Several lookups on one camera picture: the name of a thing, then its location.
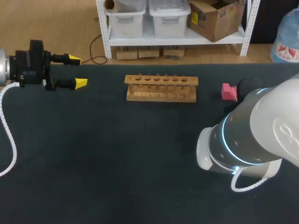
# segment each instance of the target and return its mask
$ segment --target test tube rack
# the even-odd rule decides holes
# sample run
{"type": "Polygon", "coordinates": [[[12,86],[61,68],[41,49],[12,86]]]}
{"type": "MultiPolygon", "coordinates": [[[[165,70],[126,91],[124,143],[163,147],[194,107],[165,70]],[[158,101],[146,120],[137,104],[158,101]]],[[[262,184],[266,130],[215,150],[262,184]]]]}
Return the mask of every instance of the test tube rack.
{"type": "Polygon", "coordinates": [[[126,75],[128,101],[196,102],[197,77],[126,75]]]}

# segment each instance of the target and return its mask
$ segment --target plastic storage bin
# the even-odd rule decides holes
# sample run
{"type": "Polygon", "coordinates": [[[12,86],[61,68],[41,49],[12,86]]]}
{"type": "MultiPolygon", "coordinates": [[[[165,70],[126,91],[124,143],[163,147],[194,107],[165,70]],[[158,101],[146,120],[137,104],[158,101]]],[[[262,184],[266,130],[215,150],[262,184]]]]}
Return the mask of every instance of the plastic storage bin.
{"type": "Polygon", "coordinates": [[[187,0],[149,0],[156,38],[183,38],[187,16],[191,13],[187,0]]]}
{"type": "Polygon", "coordinates": [[[142,37],[143,32],[143,15],[146,11],[146,0],[118,0],[119,2],[133,6],[136,12],[133,13],[110,13],[109,23],[112,28],[114,37],[130,38],[142,37]]]}

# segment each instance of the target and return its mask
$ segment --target metal shelf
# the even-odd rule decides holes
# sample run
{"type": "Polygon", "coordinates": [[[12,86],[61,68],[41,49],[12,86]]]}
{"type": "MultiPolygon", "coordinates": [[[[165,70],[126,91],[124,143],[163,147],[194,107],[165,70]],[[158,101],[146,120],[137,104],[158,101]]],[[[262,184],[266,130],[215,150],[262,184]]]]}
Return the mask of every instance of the metal shelf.
{"type": "Polygon", "coordinates": [[[184,38],[155,38],[154,24],[151,16],[143,18],[143,37],[140,38],[116,38],[113,32],[110,34],[110,46],[152,46],[152,45],[199,45],[199,44],[227,44],[227,43],[243,43],[245,32],[240,25],[238,32],[227,36],[217,42],[210,42],[208,39],[197,34],[193,30],[186,28],[184,38]]]}
{"type": "Polygon", "coordinates": [[[199,45],[199,44],[235,44],[242,43],[240,56],[245,56],[249,47],[253,26],[260,5],[260,0],[247,0],[247,25],[245,31],[240,26],[238,32],[225,37],[217,42],[210,42],[201,35],[186,28],[185,38],[157,39],[155,38],[153,21],[147,15],[144,18],[143,37],[141,38],[116,38],[107,26],[104,9],[105,0],[96,0],[100,28],[103,37],[105,56],[111,58],[111,46],[152,46],[152,45],[199,45]]]}

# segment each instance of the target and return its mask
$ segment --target black tablecloth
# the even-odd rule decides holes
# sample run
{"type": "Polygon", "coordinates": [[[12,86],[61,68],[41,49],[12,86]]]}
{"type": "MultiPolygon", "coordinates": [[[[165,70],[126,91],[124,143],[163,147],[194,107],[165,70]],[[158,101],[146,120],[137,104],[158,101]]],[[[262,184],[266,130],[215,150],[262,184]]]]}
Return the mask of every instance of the black tablecloth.
{"type": "MultiPolygon", "coordinates": [[[[296,64],[53,66],[54,76],[86,77],[88,87],[5,94],[18,160],[0,178],[0,222],[298,223],[294,165],[283,161],[262,186],[234,193],[231,175],[200,169],[195,156],[200,131],[225,116],[223,82],[261,77],[274,86],[298,72],[296,64]],[[138,73],[198,76],[197,103],[127,102],[124,77],[138,73]]],[[[12,156],[3,128],[0,144],[3,170],[12,156]]]]}

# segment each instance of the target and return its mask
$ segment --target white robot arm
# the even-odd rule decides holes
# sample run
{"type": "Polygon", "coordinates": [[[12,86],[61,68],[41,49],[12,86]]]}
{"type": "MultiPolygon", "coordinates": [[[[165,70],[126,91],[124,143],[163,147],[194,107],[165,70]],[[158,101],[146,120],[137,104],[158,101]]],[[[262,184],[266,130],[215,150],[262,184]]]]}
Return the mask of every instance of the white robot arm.
{"type": "Polygon", "coordinates": [[[278,172],[282,158],[299,167],[298,99],[299,75],[277,87],[250,92],[223,121],[201,132],[199,166],[236,177],[264,178],[258,185],[278,172]]]}

